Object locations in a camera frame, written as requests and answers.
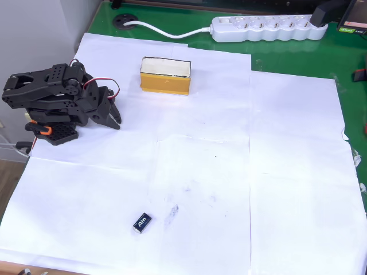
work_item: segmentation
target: paper sheet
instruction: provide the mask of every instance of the paper sheet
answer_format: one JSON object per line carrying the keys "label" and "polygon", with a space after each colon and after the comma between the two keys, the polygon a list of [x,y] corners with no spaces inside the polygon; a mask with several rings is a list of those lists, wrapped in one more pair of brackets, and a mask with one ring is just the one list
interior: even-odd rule
{"label": "paper sheet", "polygon": [[[99,41],[83,42],[76,58],[91,75],[111,75],[118,81],[122,90],[115,104],[123,120],[121,129],[116,131],[89,121],[86,127],[77,127],[79,138],[72,143],[50,147],[48,142],[38,140],[32,156],[145,171],[154,161],[157,141],[172,134],[218,141],[248,139],[251,56],[131,44],[119,44],[122,53],[116,55],[108,50],[115,48],[115,43]],[[144,56],[190,60],[190,96],[142,91],[139,68]]]}
{"label": "paper sheet", "polygon": [[367,221],[335,82],[250,83],[251,274],[363,275]]}
{"label": "paper sheet", "polygon": [[[121,129],[90,122],[73,142],[37,141],[0,226],[0,259],[90,274],[246,273],[251,57],[115,48],[83,38],[76,58],[120,83]],[[144,56],[190,60],[190,96],[143,92]],[[39,167],[51,180],[39,180]],[[132,225],[143,212],[153,220],[139,235]]]}

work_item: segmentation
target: power strip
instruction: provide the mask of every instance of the power strip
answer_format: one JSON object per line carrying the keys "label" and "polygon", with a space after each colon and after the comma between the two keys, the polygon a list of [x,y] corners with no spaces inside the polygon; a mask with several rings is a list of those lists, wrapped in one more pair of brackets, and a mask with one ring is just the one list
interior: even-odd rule
{"label": "power strip", "polygon": [[311,15],[216,17],[210,33],[217,42],[320,40],[327,29],[310,23]]}

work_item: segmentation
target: green table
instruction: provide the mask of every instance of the green table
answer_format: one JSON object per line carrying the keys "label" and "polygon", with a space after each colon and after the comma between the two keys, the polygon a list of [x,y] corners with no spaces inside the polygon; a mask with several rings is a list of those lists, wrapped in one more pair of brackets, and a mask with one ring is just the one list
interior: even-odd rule
{"label": "green table", "polygon": [[[106,2],[101,4],[88,32],[144,40],[179,42],[197,49],[247,53],[252,55],[252,70],[335,79],[346,124],[345,133],[350,139],[350,145],[362,156],[362,162],[357,167],[358,179],[367,185],[367,136],[364,134],[364,125],[367,123],[367,82],[354,83],[351,77],[354,70],[365,66],[366,40],[355,34],[338,32],[336,23],[329,24],[324,38],[320,41],[218,43],[208,33],[174,40],[146,27],[136,27],[131,30],[116,29],[112,25],[112,20],[116,15],[122,13],[131,13],[140,21],[150,23],[171,34],[182,34],[208,27],[214,17],[228,15],[211,11],[125,3],[119,10],[112,10],[111,4]],[[362,193],[362,198],[367,211],[367,194]]]}

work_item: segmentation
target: white cable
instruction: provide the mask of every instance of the white cable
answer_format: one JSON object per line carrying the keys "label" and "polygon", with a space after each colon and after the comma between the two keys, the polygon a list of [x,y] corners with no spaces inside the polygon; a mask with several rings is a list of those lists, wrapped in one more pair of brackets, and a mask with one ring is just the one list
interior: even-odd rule
{"label": "white cable", "polygon": [[149,29],[155,30],[157,33],[163,34],[164,36],[167,36],[169,38],[174,38],[174,39],[184,38],[186,36],[192,36],[193,34],[196,34],[196,33],[210,33],[212,29],[211,27],[202,27],[201,29],[193,30],[192,32],[181,34],[180,36],[173,36],[172,34],[166,33],[157,27],[154,27],[152,25],[149,25],[141,21],[130,21],[124,24],[124,26],[128,26],[128,25],[141,25]]}
{"label": "white cable", "polygon": [[26,158],[28,158],[29,156],[27,155],[27,154],[25,154],[25,153],[23,153],[23,152],[21,152],[20,150],[18,150],[18,149],[16,149],[16,147],[15,146],[13,146],[13,143],[10,143],[3,135],[1,135],[0,134],[0,137],[2,137],[2,139],[3,140],[5,140],[5,142],[6,142],[6,145],[10,145],[10,146],[12,146],[13,148],[14,148],[14,150],[18,153],[18,154],[20,154],[20,155],[22,155],[22,156],[25,156]]}

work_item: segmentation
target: white wall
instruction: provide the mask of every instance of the white wall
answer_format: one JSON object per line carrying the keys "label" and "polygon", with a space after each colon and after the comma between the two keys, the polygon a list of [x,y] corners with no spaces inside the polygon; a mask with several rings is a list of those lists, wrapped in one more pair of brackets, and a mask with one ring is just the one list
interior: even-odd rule
{"label": "white wall", "polygon": [[[101,0],[1,0],[0,93],[13,73],[69,63]],[[11,109],[0,100],[0,134],[12,143],[33,141],[24,130],[25,109]],[[0,159],[24,162],[25,157],[0,146]]]}

